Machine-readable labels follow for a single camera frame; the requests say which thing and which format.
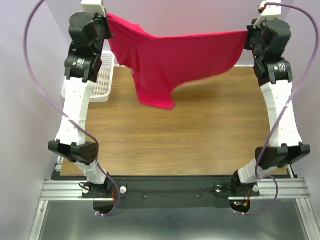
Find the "pink t shirt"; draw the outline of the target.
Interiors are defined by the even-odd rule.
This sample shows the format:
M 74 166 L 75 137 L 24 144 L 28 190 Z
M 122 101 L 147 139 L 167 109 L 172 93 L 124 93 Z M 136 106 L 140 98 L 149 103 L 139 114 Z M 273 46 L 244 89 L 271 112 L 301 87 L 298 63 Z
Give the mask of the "pink t shirt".
M 161 109 L 175 106 L 176 87 L 232 69 L 248 36 L 246 30 L 154 36 L 111 13 L 108 23 L 114 34 L 108 41 L 110 49 L 121 66 L 133 71 L 140 103 Z

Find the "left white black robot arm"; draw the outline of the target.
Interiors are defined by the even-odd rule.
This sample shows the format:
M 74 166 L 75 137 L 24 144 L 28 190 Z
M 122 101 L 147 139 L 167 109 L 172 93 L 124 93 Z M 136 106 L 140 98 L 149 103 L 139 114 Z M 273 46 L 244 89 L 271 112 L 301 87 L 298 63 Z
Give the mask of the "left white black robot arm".
M 98 163 L 99 144 L 85 131 L 91 95 L 102 66 L 105 40 L 113 37 L 106 15 L 78 12 L 69 19 L 71 44 L 65 67 L 63 116 L 55 140 L 48 143 L 51 152 L 74 163 L 87 178 L 80 183 L 83 193 L 103 198 L 111 193 L 109 175 Z

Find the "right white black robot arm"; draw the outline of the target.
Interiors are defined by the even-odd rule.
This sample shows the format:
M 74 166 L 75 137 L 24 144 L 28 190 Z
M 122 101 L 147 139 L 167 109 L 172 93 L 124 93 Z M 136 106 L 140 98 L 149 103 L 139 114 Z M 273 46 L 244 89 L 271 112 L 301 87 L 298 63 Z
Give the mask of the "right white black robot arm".
M 230 189 L 235 195 L 242 195 L 259 177 L 295 163 L 311 152 L 299 134 L 290 100 L 293 71 L 283 57 L 292 35 L 290 25 L 277 18 L 254 19 L 247 30 L 244 48 L 252 52 L 253 71 L 266 104 L 270 134 L 265 145 L 256 148 L 254 159 L 234 172 Z

